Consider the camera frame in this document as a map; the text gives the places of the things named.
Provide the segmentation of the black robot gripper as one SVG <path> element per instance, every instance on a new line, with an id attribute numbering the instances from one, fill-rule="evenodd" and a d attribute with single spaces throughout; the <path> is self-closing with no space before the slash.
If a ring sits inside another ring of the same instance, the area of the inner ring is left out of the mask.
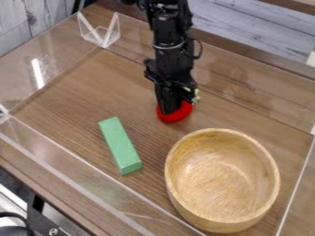
<path id="1" fill-rule="evenodd" d="M 194 45 L 154 45 L 154 50 L 155 57 L 144 60 L 144 75 L 154 83 L 163 114 L 171 114 L 180 108 L 182 98 L 192 105 L 200 100 L 198 83 L 192 77 L 199 55 L 195 54 Z"/>

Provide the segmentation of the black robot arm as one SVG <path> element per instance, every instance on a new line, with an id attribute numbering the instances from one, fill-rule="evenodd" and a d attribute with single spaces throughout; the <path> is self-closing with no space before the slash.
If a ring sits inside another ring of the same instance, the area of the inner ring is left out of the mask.
<path id="1" fill-rule="evenodd" d="M 196 39 L 190 36 L 194 26 L 187 0 L 119 0 L 136 5 L 147 14 L 152 31 L 155 57 L 144 60 L 146 77 L 152 81 L 158 108 L 164 115 L 176 112 L 184 102 L 196 101 L 198 83 L 192 77 Z"/>

